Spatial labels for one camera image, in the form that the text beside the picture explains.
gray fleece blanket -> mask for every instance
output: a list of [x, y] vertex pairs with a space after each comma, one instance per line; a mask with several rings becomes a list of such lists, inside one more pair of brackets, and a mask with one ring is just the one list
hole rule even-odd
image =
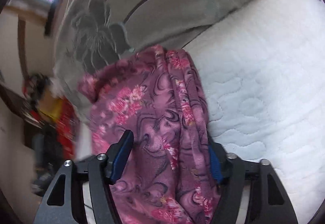
[[69, 0], [56, 37], [55, 75], [82, 121], [90, 102], [77, 91], [93, 74], [135, 51], [182, 48], [250, 0]]

bed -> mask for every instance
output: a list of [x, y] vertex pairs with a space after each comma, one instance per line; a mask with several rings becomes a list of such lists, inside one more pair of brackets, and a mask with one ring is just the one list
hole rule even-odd
[[244, 160], [269, 159], [301, 224], [325, 197], [324, 31], [321, 0], [255, 0], [184, 47], [214, 141]]

metal screw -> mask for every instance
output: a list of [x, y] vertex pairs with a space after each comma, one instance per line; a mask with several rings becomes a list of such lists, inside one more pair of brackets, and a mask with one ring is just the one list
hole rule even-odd
[[268, 166], [268, 165], [270, 165], [270, 161], [267, 160], [267, 159], [262, 159], [262, 160], [260, 161], [260, 163], [261, 163], [262, 165], [264, 165], [264, 166]]
[[98, 160], [104, 160], [106, 158], [106, 154], [99, 154], [97, 155]]
[[229, 159], [236, 159], [237, 158], [237, 155], [234, 154], [234, 153], [227, 153], [227, 158], [229, 158]]
[[66, 160], [64, 162], [64, 166], [66, 166], [66, 167], [70, 166], [71, 164], [72, 164], [72, 161], [71, 160]]

yellow object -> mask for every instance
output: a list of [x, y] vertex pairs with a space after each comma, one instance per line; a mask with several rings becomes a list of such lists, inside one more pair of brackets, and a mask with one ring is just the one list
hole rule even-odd
[[63, 99], [52, 97], [52, 93], [47, 87], [38, 102], [38, 111], [44, 120], [56, 122], [60, 118], [62, 104]]

black metal clamp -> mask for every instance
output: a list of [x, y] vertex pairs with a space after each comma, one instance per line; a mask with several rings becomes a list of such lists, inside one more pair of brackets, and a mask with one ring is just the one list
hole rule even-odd
[[[133, 133], [126, 130], [118, 143], [105, 154], [74, 163], [65, 161], [51, 182], [40, 204], [34, 224], [87, 224], [82, 183], [89, 181], [96, 224], [121, 224], [108, 186], [121, 178], [133, 147]], [[235, 224], [245, 180], [251, 192], [245, 224], [298, 224], [285, 189], [268, 160], [260, 163], [226, 153], [209, 137], [211, 162], [221, 189], [221, 198], [211, 224]]]
[[251, 191], [245, 224], [298, 224], [294, 208], [271, 163], [243, 161], [226, 153], [221, 144], [209, 137], [209, 146], [220, 163], [221, 198], [211, 224], [236, 223], [245, 180]]
[[107, 184], [113, 185], [121, 178], [133, 142], [132, 131], [126, 130], [105, 154], [78, 163], [65, 161], [43, 197], [34, 224], [87, 224], [82, 194], [82, 183], [86, 181], [96, 224], [121, 224]]

